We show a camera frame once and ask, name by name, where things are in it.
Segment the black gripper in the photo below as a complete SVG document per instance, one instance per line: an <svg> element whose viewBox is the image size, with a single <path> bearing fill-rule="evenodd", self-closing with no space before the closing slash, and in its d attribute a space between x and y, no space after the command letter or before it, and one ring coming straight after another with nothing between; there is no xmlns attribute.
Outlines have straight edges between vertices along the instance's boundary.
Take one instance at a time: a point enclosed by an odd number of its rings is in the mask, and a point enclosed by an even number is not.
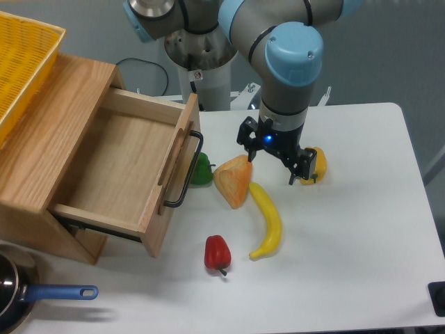
<svg viewBox="0 0 445 334"><path fill-rule="evenodd" d="M236 142L248 153L249 162L260 150L280 159L291 174L289 185L297 179L309 180L315 171L317 152L300 148L305 118L305 110L293 115L265 111L258 121L248 116L239 126Z"/></svg>

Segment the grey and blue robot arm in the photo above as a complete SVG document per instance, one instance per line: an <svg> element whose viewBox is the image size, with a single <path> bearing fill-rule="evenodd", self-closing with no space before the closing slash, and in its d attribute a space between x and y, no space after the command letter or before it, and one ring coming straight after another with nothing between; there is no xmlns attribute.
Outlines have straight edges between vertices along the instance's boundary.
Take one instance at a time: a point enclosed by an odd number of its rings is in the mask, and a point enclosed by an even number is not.
<svg viewBox="0 0 445 334"><path fill-rule="evenodd" d="M277 157L291 179L315 176L317 154L299 141L323 62L318 27L355 12L359 1L125 1L142 41L163 39L189 86L242 55L261 77L259 117L239 127L253 159Z"/></svg>

